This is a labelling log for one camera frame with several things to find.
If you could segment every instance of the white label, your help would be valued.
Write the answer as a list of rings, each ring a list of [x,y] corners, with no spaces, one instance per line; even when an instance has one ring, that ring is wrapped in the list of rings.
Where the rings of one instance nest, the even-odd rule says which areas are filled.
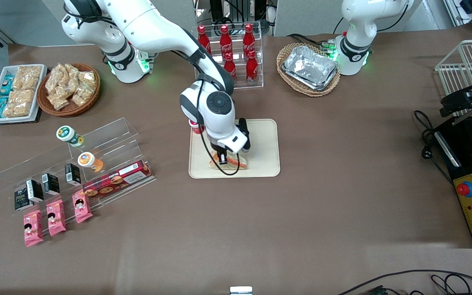
[[[138,165],[137,163],[132,165],[132,166],[129,166],[127,168],[124,168],[122,170],[120,170],[120,176],[123,176],[124,174],[127,174],[128,172],[131,172],[132,170],[136,170],[138,168]]]
[[[128,184],[133,184],[135,183],[136,181],[140,181],[141,179],[144,179],[146,178],[147,176],[145,174],[143,174],[143,172],[141,171],[138,171],[132,175],[129,175],[127,177],[124,178],[125,182],[128,183]]]

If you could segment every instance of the packaged snack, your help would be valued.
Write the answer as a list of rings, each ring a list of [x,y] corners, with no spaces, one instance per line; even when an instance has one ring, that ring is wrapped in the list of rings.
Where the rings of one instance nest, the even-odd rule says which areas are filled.
[[[37,210],[23,217],[25,224],[25,245],[34,246],[43,241],[43,227],[41,226],[41,211]]]
[[[43,187],[34,179],[27,180],[27,196],[32,202],[39,203],[45,198],[43,197]]]
[[[93,172],[100,172],[103,169],[103,161],[97,159],[92,153],[89,152],[79,155],[77,164],[83,168],[90,168]]]
[[[77,223],[82,223],[92,217],[88,200],[83,189],[73,194],[74,214]]]
[[[63,72],[61,72],[62,65],[57,65],[52,69],[48,77],[47,82],[45,83],[45,88],[47,88],[48,94],[54,93],[54,89],[59,85],[59,82],[63,78]]]
[[[12,89],[14,90],[35,90],[39,82],[41,67],[18,67],[14,77]]]
[[[3,116],[6,118],[17,118],[20,116],[28,116],[30,113],[31,102],[25,103],[8,103],[3,110]]]
[[[8,97],[0,97],[0,118],[3,118],[3,110],[8,103]]]
[[[85,83],[79,84],[77,90],[75,91],[72,101],[77,104],[77,106],[83,106],[87,101],[90,101],[90,98],[94,94],[94,90],[90,88]]]
[[[14,208],[16,211],[22,211],[34,205],[34,202],[28,199],[26,187],[14,192]]]
[[[50,236],[67,230],[63,200],[47,204],[47,219]]]
[[[73,186],[81,185],[81,174],[79,168],[74,164],[65,165],[65,175],[67,176],[67,183]]]
[[[59,190],[59,180],[56,176],[45,173],[41,176],[41,182],[43,183],[43,192],[49,195],[58,195]]]
[[[90,87],[90,89],[96,90],[98,82],[96,81],[94,72],[79,72],[77,77],[79,78],[80,84],[86,84]]]
[[[13,90],[8,96],[9,103],[25,103],[34,100],[34,90]]]
[[[7,96],[12,91],[12,83],[14,82],[14,75],[7,72],[5,75],[5,79],[3,80],[3,84],[1,86],[0,95]]]
[[[78,148],[84,143],[84,138],[77,134],[75,130],[70,126],[61,126],[56,132],[56,137],[71,146]]]
[[[152,176],[152,171],[148,165],[139,160],[129,166],[103,175],[94,181],[85,183],[83,190],[86,196],[99,198],[117,192],[150,176]]]

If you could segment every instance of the clear acrylic shelf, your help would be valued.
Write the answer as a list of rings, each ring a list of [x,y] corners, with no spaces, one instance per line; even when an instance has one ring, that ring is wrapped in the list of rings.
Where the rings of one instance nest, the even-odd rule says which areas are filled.
[[[263,87],[263,47],[262,47],[262,28],[260,22],[252,22],[254,26],[254,39],[256,61],[258,62],[258,82],[256,85],[247,84],[247,62],[243,59],[243,37],[245,37],[245,25],[247,23],[227,24],[229,26],[229,34],[232,39],[232,54],[234,63],[236,64],[236,81],[234,89],[258,88]],[[205,26],[205,34],[210,40],[212,58],[223,67],[223,58],[221,57],[220,38],[221,25]],[[193,36],[198,39],[198,27],[193,27]]]
[[[103,174],[107,174],[139,160],[148,164],[147,159],[143,157],[139,150],[139,145],[134,138],[137,134],[138,132],[136,129],[134,129],[125,118],[121,118],[83,135],[84,144],[78,148],[74,148],[69,144],[64,144],[56,149],[0,172],[0,196],[8,198],[8,212],[11,216],[16,217],[16,222],[21,224],[24,215],[39,209],[42,213],[43,224],[47,225],[45,205],[62,199],[67,224],[74,221],[75,215],[72,204],[72,195],[83,189],[83,187],[82,185],[73,186],[65,181],[65,165],[75,164],[78,166],[77,157],[79,157],[83,152],[91,152],[96,156],[96,158],[102,160],[104,168],[100,172],[92,172],[92,170],[88,168],[81,168],[78,166],[81,171],[81,182],[84,184],[97,179]],[[24,188],[25,182],[29,179],[41,182],[41,176],[45,173],[50,173],[58,177],[60,194],[57,196],[44,194],[44,202],[23,211],[15,211],[14,192],[17,189]],[[99,209],[100,207],[107,205],[154,180],[155,177],[152,175],[106,197],[98,199],[89,198],[91,209],[92,211],[95,211],[96,209]],[[43,234],[48,235],[48,227],[43,229]]]

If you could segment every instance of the coca-cola bottle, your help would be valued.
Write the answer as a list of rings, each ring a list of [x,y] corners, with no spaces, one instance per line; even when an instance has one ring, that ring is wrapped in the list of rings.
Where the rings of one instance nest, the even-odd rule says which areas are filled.
[[[253,86],[258,82],[258,62],[256,61],[256,52],[249,52],[247,60],[247,84]]]
[[[227,61],[225,59],[227,56],[226,53],[230,52],[230,54],[232,54],[232,39],[229,36],[229,26],[227,25],[221,25],[220,47],[221,57],[223,58],[223,61]]]
[[[233,61],[232,52],[225,53],[223,59],[225,60],[223,67],[231,74],[232,79],[236,81],[236,64]]]
[[[209,54],[212,55],[212,52],[210,50],[210,40],[209,38],[205,35],[205,26],[204,25],[201,25],[201,26],[198,26],[198,34],[199,34],[199,37],[198,37],[198,42],[200,44],[203,45],[203,47],[205,47],[205,49],[207,50],[207,52]]]
[[[254,51],[254,35],[252,24],[245,25],[245,37],[243,37],[243,60],[247,61],[249,52]]]

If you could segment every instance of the red cookie box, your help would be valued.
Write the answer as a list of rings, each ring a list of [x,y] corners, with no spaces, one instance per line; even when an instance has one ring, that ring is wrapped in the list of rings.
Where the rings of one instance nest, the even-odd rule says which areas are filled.
[[[103,175],[94,181],[85,183],[83,191],[91,198],[100,198],[118,192],[119,190],[152,176],[152,171],[143,161],[137,161],[129,166]]]

